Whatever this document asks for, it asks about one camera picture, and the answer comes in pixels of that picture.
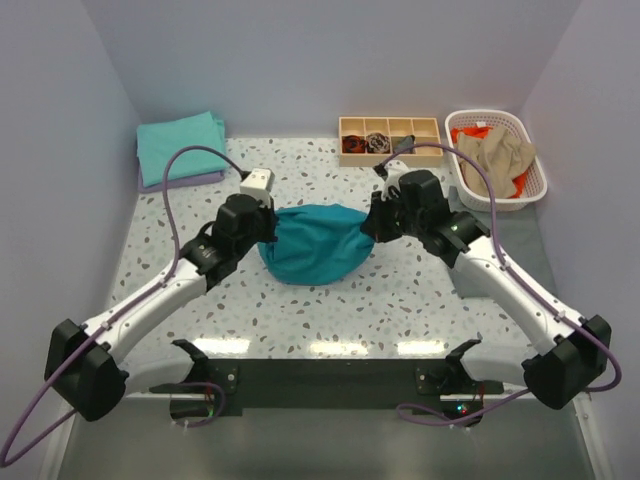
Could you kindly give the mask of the teal t shirt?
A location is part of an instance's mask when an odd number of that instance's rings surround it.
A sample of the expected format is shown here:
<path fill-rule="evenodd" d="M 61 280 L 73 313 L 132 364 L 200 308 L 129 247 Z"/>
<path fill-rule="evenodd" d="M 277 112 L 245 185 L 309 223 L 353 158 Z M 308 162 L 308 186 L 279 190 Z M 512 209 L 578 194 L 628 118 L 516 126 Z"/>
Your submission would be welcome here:
<path fill-rule="evenodd" d="M 258 245 L 267 271 L 279 282 L 299 286 L 335 283 L 369 257 L 374 240 L 361 232 L 362 211 L 339 204 L 307 204 L 276 212 L 277 240 Z"/>

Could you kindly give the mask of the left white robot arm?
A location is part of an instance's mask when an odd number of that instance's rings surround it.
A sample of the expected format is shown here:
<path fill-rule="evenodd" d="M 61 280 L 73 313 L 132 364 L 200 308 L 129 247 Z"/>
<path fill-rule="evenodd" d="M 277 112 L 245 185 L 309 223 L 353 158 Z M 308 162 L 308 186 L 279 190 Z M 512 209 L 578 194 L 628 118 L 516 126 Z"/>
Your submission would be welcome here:
<path fill-rule="evenodd" d="M 274 241 L 276 224 L 268 192 L 229 196 L 215 220 L 147 285 L 82 324 L 65 320 L 54 328 L 46 381 L 85 420 L 106 416 L 132 380 L 120 364 L 133 347 L 176 310 L 234 273 L 256 244 Z"/>

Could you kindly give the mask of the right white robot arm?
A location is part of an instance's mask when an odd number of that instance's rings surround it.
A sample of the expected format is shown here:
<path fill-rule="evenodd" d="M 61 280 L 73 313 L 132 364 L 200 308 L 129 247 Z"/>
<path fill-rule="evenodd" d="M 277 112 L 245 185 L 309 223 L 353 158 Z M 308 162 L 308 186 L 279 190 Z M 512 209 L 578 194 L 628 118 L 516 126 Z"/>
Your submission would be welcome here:
<path fill-rule="evenodd" d="M 371 195 L 362 232 L 377 243 L 417 239 L 429 254 L 476 282 L 529 341 L 525 352 L 478 340 L 457 347 L 446 358 L 452 390 L 466 393 L 480 381 L 520 385 L 559 410 L 604 373 L 611 340 L 606 320 L 585 318 L 545 290 L 495 246 L 487 226 L 469 212 L 451 210 L 430 171 L 397 162 L 375 172 L 384 184 Z"/>

